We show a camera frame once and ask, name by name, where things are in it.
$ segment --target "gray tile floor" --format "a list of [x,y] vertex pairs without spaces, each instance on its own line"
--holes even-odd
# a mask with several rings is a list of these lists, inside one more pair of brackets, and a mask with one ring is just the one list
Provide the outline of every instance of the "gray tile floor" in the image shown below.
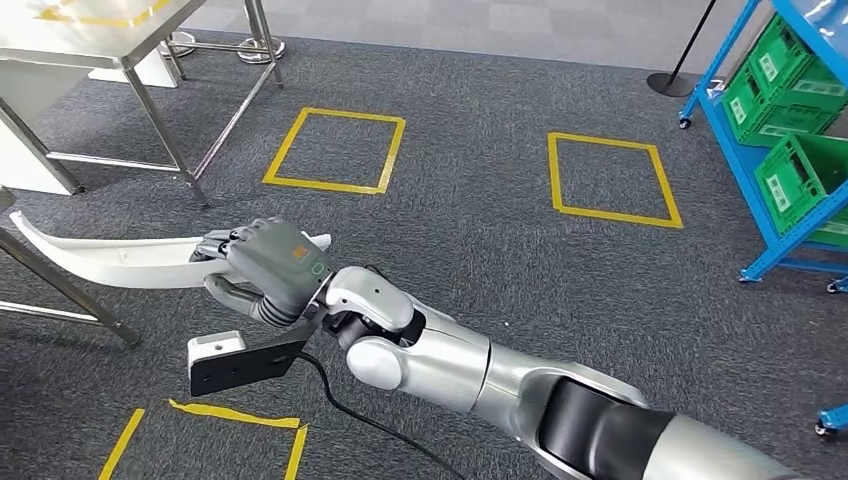
[[[670,69],[708,0],[265,0],[277,36]],[[701,73],[745,0],[713,9],[685,71]],[[764,18],[768,7],[757,16]],[[752,25],[759,25],[761,20]],[[208,0],[186,28],[247,32],[239,0]],[[746,32],[750,39],[756,29]],[[745,42],[731,58],[744,51]]]

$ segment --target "white table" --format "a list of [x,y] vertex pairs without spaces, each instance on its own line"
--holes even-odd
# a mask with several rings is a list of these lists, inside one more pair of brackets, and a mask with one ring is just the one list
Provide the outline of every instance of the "white table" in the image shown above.
[[[136,66],[161,42],[166,42],[169,47],[177,45],[167,42],[170,35],[204,2],[205,0],[25,0],[15,6],[4,6],[4,13],[0,18],[0,59],[122,71],[164,144],[171,160],[170,165],[51,151],[2,98],[0,120],[10,126],[19,138],[25,140],[28,148],[41,155],[45,165],[52,166],[52,173],[64,185],[78,186],[79,182],[62,168],[58,161],[179,172],[191,187],[197,203],[207,206],[209,202],[198,185],[198,178],[271,74],[274,74],[277,85],[282,87],[282,72],[273,52],[271,33],[261,0],[246,0],[245,5],[266,39],[265,45],[269,46],[267,49],[202,43],[192,45],[194,48],[268,53],[271,61],[198,166],[190,170],[139,79]],[[184,76],[176,55],[171,55],[171,60],[180,75]]]

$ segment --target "gray carpet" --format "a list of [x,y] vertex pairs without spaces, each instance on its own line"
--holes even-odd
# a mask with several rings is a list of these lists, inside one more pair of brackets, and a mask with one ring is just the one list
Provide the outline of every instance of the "gray carpet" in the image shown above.
[[[17,207],[48,233],[85,238],[188,236],[282,215],[333,234],[336,265],[375,263],[497,343],[583,362],[638,386],[654,406],[714,425],[815,478],[846,478],[848,443],[822,444],[811,428],[818,408],[848,400],[846,298],[824,293],[826,275],[775,270],[761,284],[737,283],[739,268],[762,249],[756,228],[704,121],[678,131],[681,101],[652,94],[647,72],[297,39],[290,48],[288,88],[265,87],[201,182],[213,208],[194,208],[169,175],[79,165],[71,169],[88,193],[19,192]],[[192,80],[153,96],[194,163],[260,68],[211,52],[185,64]],[[304,106],[406,119],[386,194],[260,183]],[[310,119],[278,174],[376,184],[390,131],[352,122]],[[85,82],[36,129],[73,153],[162,157],[124,85]],[[555,211],[549,131],[656,144],[684,228]],[[568,143],[559,143],[567,204],[667,215],[646,156]],[[612,190],[622,182],[626,190]],[[10,226],[6,218],[0,224]],[[0,258],[0,268],[0,298],[65,305],[9,259]],[[274,331],[201,290],[79,284],[144,343],[125,350],[99,330],[3,315],[3,478],[93,478],[135,408],[148,415],[114,478],[282,476],[290,432],[187,417],[166,401],[191,401],[188,339],[241,329],[257,342]],[[317,336],[308,350],[328,366],[341,401],[470,478],[549,478],[476,418],[357,384],[331,339]],[[299,479],[449,478],[329,407],[307,365],[194,401],[309,423]]]

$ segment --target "stanchion base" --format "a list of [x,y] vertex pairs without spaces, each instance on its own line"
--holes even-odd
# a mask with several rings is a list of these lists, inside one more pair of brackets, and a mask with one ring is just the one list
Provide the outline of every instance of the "stanchion base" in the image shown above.
[[[282,57],[283,54],[286,53],[286,42],[283,42],[279,38],[271,38],[271,41],[274,42],[274,57]],[[248,38],[247,40],[241,42],[239,44],[239,47],[265,48],[265,45],[261,42],[257,42],[252,38]],[[267,53],[238,52],[238,56],[242,62],[249,63],[251,65],[258,65],[262,63],[271,62],[271,58]]]
[[652,73],[648,75],[648,86],[651,90],[665,95],[666,97],[688,97],[695,86],[689,80],[682,77],[675,77],[669,84],[668,79],[671,78],[669,73]]
[[[194,38],[194,35],[192,35],[190,33],[186,33],[186,32],[174,32],[173,37],[174,37],[174,41],[177,42],[177,43],[195,43],[195,41],[196,41],[196,39]],[[172,48],[174,49],[174,53],[177,54],[177,58],[185,57],[186,55],[188,55],[189,53],[194,51],[194,49],[190,48],[190,47],[172,47]],[[171,52],[169,52],[168,49],[165,46],[159,45],[159,47],[157,47],[157,49],[159,50],[159,53],[161,53],[163,56],[165,56],[165,57],[171,56]]]

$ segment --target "caster wheel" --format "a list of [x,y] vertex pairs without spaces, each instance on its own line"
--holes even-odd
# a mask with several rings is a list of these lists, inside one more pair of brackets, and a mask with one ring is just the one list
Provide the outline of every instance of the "caster wheel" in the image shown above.
[[824,425],[822,425],[821,420],[816,422],[816,425],[813,428],[816,432],[816,435],[818,435],[822,439],[833,440],[836,437],[836,430],[825,427]]

